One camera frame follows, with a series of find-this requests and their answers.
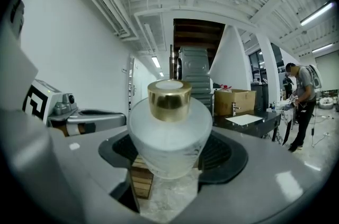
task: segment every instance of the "white paper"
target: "white paper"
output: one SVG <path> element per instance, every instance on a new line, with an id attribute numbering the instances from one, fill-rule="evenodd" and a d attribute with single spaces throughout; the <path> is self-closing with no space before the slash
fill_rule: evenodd
<path id="1" fill-rule="evenodd" d="M 238 125 L 246 125 L 258 120 L 262 120 L 263 118 L 261 117 L 257 117 L 257 116 L 253 116 L 253 115 L 242 115 L 242 116 L 238 116 L 238 117 L 232 117 L 232 118 L 226 118 L 226 120 L 229 120 L 231 122 L 234 122 Z"/>

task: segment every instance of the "frosted glass jar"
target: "frosted glass jar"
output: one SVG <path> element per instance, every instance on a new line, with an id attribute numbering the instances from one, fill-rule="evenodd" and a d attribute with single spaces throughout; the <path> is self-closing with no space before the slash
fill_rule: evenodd
<path id="1" fill-rule="evenodd" d="M 175 179 L 187 174 L 198 159 L 212 128 L 211 113 L 190 98 L 191 85 L 162 80 L 148 86 L 149 98 L 128 117 L 131 139 L 149 170 Z"/>

